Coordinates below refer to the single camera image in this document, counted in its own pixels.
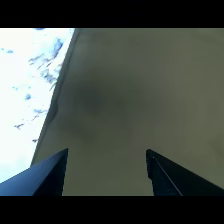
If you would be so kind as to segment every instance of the bright white area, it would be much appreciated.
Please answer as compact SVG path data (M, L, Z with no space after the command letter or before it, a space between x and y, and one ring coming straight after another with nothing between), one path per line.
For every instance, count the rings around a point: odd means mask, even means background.
M70 28L0 29L0 183L31 164L60 71L57 66L73 32ZM62 43L60 50L54 47L55 39ZM30 65L29 60L37 56L44 61L41 68L35 66L39 59ZM53 83L41 75L48 68L46 61L54 72Z

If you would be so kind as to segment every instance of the dark triangular object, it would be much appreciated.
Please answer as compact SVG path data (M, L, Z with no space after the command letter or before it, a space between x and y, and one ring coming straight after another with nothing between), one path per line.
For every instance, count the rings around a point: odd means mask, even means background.
M0 184L0 196L61 196L68 157L64 149Z
M224 190L149 149L148 177L155 196L224 196Z

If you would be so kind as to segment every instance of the brown surface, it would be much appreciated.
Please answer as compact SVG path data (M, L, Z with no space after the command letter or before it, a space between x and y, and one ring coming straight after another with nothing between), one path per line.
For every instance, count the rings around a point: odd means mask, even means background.
M34 158L70 149L64 195L152 195L148 148L224 188L223 29L75 32Z

